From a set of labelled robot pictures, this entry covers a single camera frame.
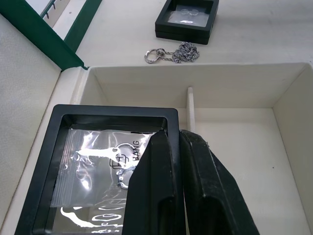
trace silver chain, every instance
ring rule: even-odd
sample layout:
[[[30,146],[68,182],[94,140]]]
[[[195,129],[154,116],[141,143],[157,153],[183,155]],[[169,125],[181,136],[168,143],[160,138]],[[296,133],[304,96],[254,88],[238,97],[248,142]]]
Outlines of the silver chain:
[[[148,55],[155,51],[157,58],[155,60],[149,60]],[[158,60],[166,60],[166,61],[173,61],[176,64],[180,64],[182,61],[184,62],[194,62],[196,59],[198,59],[200,56],[200,53],[197,51],[197,48],[192,43],[183,42],[180,44],[179,48],[175,52],[168,52],[164,50],[163,48],[159,49],[152,49],[150,51],[147,51],[145,55],[145,60],[147,63],[152,64],[157,62]]]

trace clear plastic bag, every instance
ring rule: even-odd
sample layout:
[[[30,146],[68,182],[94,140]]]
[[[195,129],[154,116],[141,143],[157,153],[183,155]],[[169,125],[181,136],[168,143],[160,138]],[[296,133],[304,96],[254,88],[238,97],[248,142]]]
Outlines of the clear plastic bag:
[[[70,129],[51,202],[52,232],[122,234],[128,181],[152,134]]]
[[[91,207],[113,198],[126,200],[128,181],[151,135],[70,129],[51,207]]]
[[[177,5],[167,22],[205,27],[208,19],[209,14],[203,7]]]

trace green edge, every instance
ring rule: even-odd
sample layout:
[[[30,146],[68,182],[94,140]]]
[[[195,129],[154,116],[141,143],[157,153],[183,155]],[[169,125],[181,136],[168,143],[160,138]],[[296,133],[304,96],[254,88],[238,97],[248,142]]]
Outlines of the green edge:
[[[101,2],[102,0],[87,0],[67,33],[64,42],[73,51],[77,51]]]
[[[25,0],[2,0],[0,14],[61,70],[72,67],[85,68],[84,62]]]

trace white rod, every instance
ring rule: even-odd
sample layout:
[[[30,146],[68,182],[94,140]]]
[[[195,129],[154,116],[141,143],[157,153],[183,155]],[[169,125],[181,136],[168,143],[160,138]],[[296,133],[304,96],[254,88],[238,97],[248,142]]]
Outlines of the white rod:
[[[188,131],[196,131],[194,93],[192,87],[187,90],[187,129]]]

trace white tray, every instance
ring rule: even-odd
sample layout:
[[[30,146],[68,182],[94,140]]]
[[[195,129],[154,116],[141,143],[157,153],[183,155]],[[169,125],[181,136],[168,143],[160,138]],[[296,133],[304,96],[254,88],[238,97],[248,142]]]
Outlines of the white tray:
[[[66,70],[50,99],[7,220],[18,220],[54,105],[171,107],[179,111],[180,128],[202,135],[235,177],[261,235],[310,235],[312,100],[313,70],[304,63]]]

